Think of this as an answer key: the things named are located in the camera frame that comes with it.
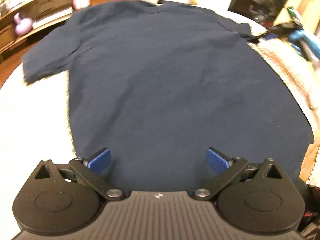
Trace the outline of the floral lace table cover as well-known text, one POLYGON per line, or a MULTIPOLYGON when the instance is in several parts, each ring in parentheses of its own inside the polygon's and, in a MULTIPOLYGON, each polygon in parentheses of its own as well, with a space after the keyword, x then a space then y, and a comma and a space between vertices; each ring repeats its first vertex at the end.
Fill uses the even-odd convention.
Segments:
MULTIPOLYGON (((247 23, 240 15, 216 14, 249 25, 253 36, 262 32, 260 25, 247 23)), ((313 134, 319 85, 309 65, 280 40, 247 44, 282 79, 313 134)), ((68 84, 68 71, 26 83, 22 62, 1 88, 1 239, 11 239, 19 232, 11 211, 12 202, 36 163, 40 159, 64 163, 78 156, 69 123, 68 84)))

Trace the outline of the purple kettlebell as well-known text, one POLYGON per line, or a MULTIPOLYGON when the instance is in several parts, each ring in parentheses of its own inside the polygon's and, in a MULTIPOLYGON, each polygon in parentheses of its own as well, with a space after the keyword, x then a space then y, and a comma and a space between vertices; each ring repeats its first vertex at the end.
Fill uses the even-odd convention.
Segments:
POLYGON ((14 22, 16 24, 15 33, 18 36, 27 34, 33 28, 33 20, 31 18, 21 19, 19 13, 14 16, 14 22))

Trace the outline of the white flat device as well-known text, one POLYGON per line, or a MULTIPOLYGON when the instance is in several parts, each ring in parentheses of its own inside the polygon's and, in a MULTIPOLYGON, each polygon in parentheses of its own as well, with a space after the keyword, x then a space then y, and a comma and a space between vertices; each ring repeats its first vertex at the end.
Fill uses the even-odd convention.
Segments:
POLYGON ((49 22, 52 22, 54 20, 57 20, 61 17, 65 17, 67 15, 70 15, 71 13, 73 12, 73 8, 72 7, 68 7, 67 9, 65 10, 61 10, 61 11, 58 11, 54 14, 51 14, 49 16, 46 16, 42 19, 39 19, 39 20, 36 20, 34 23, 33 23, 33 28, 36 29, 36 28, 39 28, 49 22))

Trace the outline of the pink case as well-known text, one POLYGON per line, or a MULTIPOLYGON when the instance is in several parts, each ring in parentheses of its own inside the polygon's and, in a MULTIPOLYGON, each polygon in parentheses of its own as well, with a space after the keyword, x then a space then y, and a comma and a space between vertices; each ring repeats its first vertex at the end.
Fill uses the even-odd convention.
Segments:
POLYGON ((90 6, 90 0, 73 0, 74 10, 84 9, 90 6))

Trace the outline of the navy blue t-shirt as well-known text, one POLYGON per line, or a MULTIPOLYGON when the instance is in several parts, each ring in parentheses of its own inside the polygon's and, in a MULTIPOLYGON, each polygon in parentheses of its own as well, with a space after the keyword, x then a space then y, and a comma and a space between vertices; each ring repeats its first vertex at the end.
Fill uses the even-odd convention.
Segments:
POLYGON ((76 154, 112 153, 125 192, 193 191, 213 177, 210 147, 272 157, 296 180, 311 127, 251 30, 209 9, 117 1, 75 12, 22 58, 24 79, 69 72, 76 154))

